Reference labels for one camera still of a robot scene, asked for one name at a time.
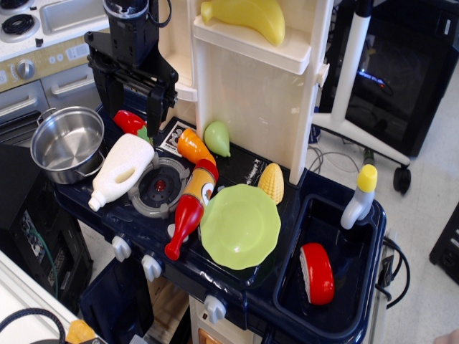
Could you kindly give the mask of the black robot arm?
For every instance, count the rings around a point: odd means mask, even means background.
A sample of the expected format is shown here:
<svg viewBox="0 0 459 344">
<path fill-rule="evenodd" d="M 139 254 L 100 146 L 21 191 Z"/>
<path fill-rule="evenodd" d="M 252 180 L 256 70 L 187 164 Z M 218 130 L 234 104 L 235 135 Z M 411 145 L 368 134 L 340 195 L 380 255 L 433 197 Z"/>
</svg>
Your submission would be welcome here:
<svg viewBox="0 0 459 344">
<path fill-rule="evenodd" d="M 157 1 L 104 1 L 109 32 L 87 32 L 88 65 L 107 114 L 124 104 L 126 88 L 146 97 L 147 135 L 159 132 L 176 104 L 179 73 L 161 55 L 159 29 L 171 20 L 158 17 Z"/>
</svg>

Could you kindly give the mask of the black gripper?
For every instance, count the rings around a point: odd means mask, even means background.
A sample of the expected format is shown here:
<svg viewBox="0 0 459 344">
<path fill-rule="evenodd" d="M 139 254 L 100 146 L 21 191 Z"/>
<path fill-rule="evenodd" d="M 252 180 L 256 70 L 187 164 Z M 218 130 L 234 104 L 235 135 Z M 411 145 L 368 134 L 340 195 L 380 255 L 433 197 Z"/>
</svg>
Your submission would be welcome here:
<svg viewBox="0 0 459 344">
<path fill-rule="evenodd" d="M 161 55 L 159 28 L 146 14 L 133 19 L 109 18 L 110 31 L 87 32 L 88 64 L 107 114 L 124 103 L 124 88 L 147 96 L 147 135 L 157 135 L 169 108 L 177 103 L 178 72 Z"/>
</svg>

